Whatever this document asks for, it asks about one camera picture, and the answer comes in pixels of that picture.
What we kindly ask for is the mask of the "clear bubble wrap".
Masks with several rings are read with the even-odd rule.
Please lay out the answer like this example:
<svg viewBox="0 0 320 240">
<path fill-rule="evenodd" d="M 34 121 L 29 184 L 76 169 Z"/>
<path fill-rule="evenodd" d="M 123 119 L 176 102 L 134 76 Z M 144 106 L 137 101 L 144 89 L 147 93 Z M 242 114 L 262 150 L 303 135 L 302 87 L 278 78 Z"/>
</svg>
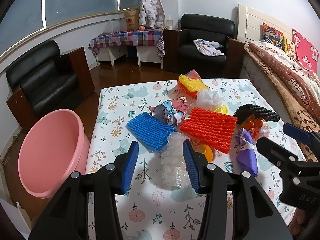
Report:
<svg viewBox="0 0 320 240">
<path fill-rule="evenodd" d="M 183 142 L 189 139 L 180 132 L 172 132 L 161 157 L 162 178 L 168 187 L 185 188 L 190 185 L 183 157 Z"/>
</svg>

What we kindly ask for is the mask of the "purple packet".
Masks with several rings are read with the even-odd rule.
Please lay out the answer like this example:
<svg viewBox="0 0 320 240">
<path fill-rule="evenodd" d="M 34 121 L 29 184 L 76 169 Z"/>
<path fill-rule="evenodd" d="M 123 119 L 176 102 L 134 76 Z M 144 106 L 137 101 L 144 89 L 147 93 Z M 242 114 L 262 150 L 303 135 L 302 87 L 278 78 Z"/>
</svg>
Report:
<svg viewBox="0 0 320 240">
<path fill-rule="evenodd" d="M 253 177 L 258 176 L 258 163 L 251 135 L 244 129 L 238 130 L 235 136 L 238 147 L 236 159 L 243 171 L 249 172 Z"/>
</svg>

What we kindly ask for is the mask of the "blue foam fruit net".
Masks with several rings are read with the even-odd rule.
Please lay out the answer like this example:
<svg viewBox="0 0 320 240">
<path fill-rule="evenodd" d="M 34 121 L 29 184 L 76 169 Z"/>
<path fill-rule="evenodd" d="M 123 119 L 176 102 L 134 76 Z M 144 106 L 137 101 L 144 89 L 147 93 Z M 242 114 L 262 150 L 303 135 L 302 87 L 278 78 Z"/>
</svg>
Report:
<svg viewBox="0 0 320 240">
<path fill-rule="evenodd" d="M 168 136 L 176 131 L 174 126 L 150 116 L 148 112 L 135 116 L 126 126 L 139 141 L 153 151 L 161 150 L 168 143 Z"/>
</svg>

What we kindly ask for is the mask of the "red foam fruit net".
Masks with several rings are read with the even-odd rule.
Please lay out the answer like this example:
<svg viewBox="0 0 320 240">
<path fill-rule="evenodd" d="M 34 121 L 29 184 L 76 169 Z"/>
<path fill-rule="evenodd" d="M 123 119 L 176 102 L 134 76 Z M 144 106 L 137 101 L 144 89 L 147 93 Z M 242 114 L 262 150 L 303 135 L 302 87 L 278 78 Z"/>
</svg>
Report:
<svg viewBox="0 0 320 240">
<path fill-rule="evenodd" d="M 238 119 L 199 107 L 180 124 L 180 131 L 224 154 L 229 153 Z"/>
</svg>

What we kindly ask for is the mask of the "colourful paper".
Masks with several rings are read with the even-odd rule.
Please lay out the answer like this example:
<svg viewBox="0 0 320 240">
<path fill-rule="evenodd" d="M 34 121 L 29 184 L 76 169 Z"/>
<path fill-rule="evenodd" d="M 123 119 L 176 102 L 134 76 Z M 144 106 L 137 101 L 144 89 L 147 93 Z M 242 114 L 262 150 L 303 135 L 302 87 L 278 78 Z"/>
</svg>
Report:
<svg viewBox="0 0 320 240">
<path fill-rule="evenodd" d="M 157 106 L 149 107 L 149 114 L 169 126 L 178 126 L 184 119 L 189 109 L 185 97 L 167 100 Z"/>
</svg>

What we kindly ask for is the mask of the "floral bear tablecloth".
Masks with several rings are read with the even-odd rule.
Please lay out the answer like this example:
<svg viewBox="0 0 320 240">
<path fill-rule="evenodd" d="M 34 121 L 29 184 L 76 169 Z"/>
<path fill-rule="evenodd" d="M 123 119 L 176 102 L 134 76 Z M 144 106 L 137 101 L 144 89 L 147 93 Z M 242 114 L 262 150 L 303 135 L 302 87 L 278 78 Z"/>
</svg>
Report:
<svg viewBox="0 0 320 240">
<path fill-rule="evenodd" d="M 223 96 L 223 106 L 233 115 L 247 103 L 259 105 L 280 114 L 271 107 L 249 80 L 203 79 L 209 87 Z M 139 157 L 129 189 L 124 196 L 116 196 L 120 231 L 124 239 L 197 239 L 206 195 L 192 189 L 183 163 L 182 143 L 187 135 L 174 132 L 169 145 L 155 152 L 144 146 L 127 129 L 127 123 L 150 106 L 157 106 L 170 99 L 186 97 L 177 81 L 158 81 L 103 88 L 99 96 L 98 116 L 88 153 L 86 173 L 113 163 L 116 156 L 127 152 L 131 142 L 139 142 Z M 283 133 L 283 121 L 268 122 L 269 139 L 305 160 L 296 141 Z M 258 162 L 256 180 L 265 190 L 283 220 L 289 224 L 295 208 L 280 199 L 282 179 L 280 169 L 271 164 L 255 149 Z"/>
</svg>

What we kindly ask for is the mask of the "orange white crumpled wrapper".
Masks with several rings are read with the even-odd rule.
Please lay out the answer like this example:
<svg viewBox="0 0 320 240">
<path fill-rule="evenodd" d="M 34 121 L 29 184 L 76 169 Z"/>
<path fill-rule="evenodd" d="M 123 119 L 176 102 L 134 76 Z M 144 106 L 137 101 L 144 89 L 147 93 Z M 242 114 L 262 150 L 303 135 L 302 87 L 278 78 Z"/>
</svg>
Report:
<svg viewBox="0 0 320 240">
<path fill-rule="evenodd" d="M 268 138 L 270 135 L 270 127 L 263 118 L 256 118 L 253 114 L 246 118 L 240 128 L 244 128 L 254 141 L 262 137 Z"/>
</svg>

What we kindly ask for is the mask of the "bed with brown blanket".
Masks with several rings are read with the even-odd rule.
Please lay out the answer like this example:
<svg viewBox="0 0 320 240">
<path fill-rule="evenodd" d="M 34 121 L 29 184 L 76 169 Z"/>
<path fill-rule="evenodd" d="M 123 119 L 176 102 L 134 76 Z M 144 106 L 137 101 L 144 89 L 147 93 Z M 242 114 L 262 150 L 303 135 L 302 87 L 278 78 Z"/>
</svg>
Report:
<svg viewBox="0 0 320 240">
<path fill-rule="evenodd" d="M 251 81 L 284 123 L 319 132 L 319 78 L 314 71 L 268 42 L 253 41 L 244 46 L 240 76 Z"/>
</svg>

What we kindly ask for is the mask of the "black foam fruit net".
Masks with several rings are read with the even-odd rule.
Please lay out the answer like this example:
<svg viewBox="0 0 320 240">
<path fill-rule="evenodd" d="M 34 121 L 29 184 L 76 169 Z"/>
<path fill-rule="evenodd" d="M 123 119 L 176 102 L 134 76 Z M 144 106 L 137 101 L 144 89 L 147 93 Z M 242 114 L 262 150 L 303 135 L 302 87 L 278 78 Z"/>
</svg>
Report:
<svg viewBox="0 0 320 240">
<path fill-rule="evenodd" d="M 236 117 L 237 123 L 242 124 L 245 120 L 250 116 L 254 115 L 257 118 L 263 118 L 266 122 L 278 122 L 280 120 L 280 116 L 278 113 L 268 110 L 264 107 L 253 105 L 253 104 L 245 104 L 240 106 L 234 113 L 234 117 Z"/>
</svg>

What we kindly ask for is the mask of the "white crumpled plastic bag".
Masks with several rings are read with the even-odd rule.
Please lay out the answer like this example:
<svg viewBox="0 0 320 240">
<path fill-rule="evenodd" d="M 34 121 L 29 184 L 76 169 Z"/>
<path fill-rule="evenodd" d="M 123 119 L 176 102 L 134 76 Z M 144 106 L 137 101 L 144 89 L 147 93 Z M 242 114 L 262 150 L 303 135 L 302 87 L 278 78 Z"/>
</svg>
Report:
<svg viewBox="0 0 320 240">
<path fill-rule="evenodd" d="M 215 111 L 223 103 L 223 96 L 217 89 L 205 88 L 196 94 L 196 107 L 201 109 Z"/>
</svg>

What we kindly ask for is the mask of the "yellow orange foam net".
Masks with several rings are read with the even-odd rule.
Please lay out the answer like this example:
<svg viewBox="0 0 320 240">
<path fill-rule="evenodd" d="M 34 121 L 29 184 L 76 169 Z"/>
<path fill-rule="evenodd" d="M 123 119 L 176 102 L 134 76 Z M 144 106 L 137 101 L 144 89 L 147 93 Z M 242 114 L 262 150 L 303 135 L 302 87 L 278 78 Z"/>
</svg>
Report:
<svg viewBox="0 0 320 240">
<path fill-rule="evenodd" d="M 197 93 L 203 89 L 208 89 L 209 87 L 205 85 L 201 79 L 191 79 L 185 75 L 180 75 L 177 80 L 177 85 L 192 98 L 197 97 Z"/>
</svg>

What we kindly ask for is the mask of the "pink plastic bucket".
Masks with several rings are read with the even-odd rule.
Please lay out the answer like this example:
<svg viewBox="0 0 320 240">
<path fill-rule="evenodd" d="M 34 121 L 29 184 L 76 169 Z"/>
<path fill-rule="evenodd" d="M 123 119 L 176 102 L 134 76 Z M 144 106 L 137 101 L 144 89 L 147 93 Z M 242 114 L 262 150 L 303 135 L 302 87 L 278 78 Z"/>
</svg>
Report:
<svg viewBox="0 0 320 240">
<path fill-rule="evenodd" d="M 59 109 L 42 117 L 25 137 L 18 157 L 24 189 L 51 198 L 74 171 L 85 174 L 90 142 L 80 117 Z"/>
</svg>

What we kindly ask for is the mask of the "pink flower pillow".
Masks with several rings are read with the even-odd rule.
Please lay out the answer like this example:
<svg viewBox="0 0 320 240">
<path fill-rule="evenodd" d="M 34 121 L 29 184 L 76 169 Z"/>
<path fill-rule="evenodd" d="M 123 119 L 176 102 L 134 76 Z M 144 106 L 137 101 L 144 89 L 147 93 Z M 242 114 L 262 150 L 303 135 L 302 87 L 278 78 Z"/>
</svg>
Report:
<svg viewBox="0 0 320 240">
<path fill-rule="evenodd" d="M 302 34 L 292 29 L 298 62 L 307 70 L 317 73 L 318 49 Z"/>
</svg>

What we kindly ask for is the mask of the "pink paper under net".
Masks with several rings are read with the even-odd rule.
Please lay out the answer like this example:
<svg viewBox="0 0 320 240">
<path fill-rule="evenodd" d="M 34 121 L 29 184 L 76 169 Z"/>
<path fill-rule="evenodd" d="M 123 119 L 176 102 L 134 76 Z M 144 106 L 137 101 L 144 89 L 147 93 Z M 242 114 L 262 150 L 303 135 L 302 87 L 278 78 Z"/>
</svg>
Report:
<svg viewBox="0 0 320 240">
<path fill-rule="evenodd" d="M 187 74 L 185 74 L 186 77 L 190 78 L 190 79 L 198 79 L 200 80 L 201 77 L 199 76 L 199 74 L 196 72 L 196 70 L 191 70 L 190 72 L 188 72 Z"/>
</svg>

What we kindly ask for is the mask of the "colourful striped pillow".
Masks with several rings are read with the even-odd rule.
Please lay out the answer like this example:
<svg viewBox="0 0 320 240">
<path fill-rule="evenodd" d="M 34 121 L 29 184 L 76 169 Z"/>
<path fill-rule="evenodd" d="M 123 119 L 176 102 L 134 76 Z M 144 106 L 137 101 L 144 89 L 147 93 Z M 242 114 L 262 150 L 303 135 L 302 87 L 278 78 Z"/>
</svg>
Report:
<svg viewBox="0 0 320 240">
<path fill-rule="evenodd" d="M 269 42 L 279 49 L 283 45 L 283 33 L 274 27 L 271 27 L 263 22 L 263 41 Z"/>
</svg>

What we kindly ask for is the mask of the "checkered cloth side table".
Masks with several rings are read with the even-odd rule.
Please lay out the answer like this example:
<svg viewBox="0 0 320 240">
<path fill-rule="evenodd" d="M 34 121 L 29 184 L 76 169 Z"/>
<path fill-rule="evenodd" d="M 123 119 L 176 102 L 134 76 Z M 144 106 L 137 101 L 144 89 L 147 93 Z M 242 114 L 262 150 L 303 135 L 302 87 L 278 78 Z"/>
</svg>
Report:
<svg viewBox="0 0 320 240">
<path fill-rule="evenodd" d="M 136 48 L 139 66 L 142 62 L 162 64 L 164 57 L 162 34 L 162 29 L 147 29 L 100 35 L 91 39 L 88 48 L 97 62 L 110 62 L 112 66 L 116 59 L 127 56 L 129 46 Z"/>
</svg>

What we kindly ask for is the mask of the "white wooden headboard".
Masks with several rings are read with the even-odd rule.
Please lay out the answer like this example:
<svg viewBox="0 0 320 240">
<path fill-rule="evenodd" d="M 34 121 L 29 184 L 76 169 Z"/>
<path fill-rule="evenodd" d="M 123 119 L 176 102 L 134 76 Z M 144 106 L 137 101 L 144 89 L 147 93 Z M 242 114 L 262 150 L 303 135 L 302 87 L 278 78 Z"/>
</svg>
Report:
<svg viewBox="0 0 320 240">
<path fill-rule="evenodd" d="M 293 41 L 292 28 L 278 19 L 247 5 L 238 4 L 237 40 L 249 43 L 262 39 L 263 23 L 281 31 L 285 37 Z"/>
</svg>

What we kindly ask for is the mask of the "drink cup with straw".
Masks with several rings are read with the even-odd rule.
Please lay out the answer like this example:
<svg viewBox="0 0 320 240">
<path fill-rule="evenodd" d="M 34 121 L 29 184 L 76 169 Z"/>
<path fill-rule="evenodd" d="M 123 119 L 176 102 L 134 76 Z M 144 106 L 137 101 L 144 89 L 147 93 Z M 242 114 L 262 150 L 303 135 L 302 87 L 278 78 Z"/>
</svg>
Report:
<svg viewBox="0 0 320 240">
<path fill-rule="evenodd" d="M 172 30 L 173 29 L 173 20 L 171 19 L 171 15 L 169 15 L 169 18 L 166 20 L 165 27 L 168 30 Z"/>
</svg>

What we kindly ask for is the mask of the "clear plastic bag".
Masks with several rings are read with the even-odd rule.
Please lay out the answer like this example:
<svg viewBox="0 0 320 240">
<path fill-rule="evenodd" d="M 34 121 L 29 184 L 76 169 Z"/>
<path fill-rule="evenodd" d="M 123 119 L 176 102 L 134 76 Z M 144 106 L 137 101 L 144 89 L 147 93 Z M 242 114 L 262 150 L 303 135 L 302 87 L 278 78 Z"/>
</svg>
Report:
<svg viewBox="0 0 320 240">
<path fill-rule="evenodd" d="M 118 20 L 108 20 L 103 34 L 109 35 L 109 34 L 114 34 L 120 31 L 120 25 Z"/>
</svg>

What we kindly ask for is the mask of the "floral padded jacket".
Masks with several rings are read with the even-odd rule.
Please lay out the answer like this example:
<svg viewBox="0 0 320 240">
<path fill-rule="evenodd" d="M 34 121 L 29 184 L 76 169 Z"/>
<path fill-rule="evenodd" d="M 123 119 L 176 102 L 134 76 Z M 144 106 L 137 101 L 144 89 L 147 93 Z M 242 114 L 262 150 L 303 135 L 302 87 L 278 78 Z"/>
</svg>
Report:
<svg viewBox="0 0 320 240">
<path fill-rule="evenodd" d="M 141 0 L 139 25 L 148 28 L 165 27 L 165 14 L 161 0 Z"/>
</svg>

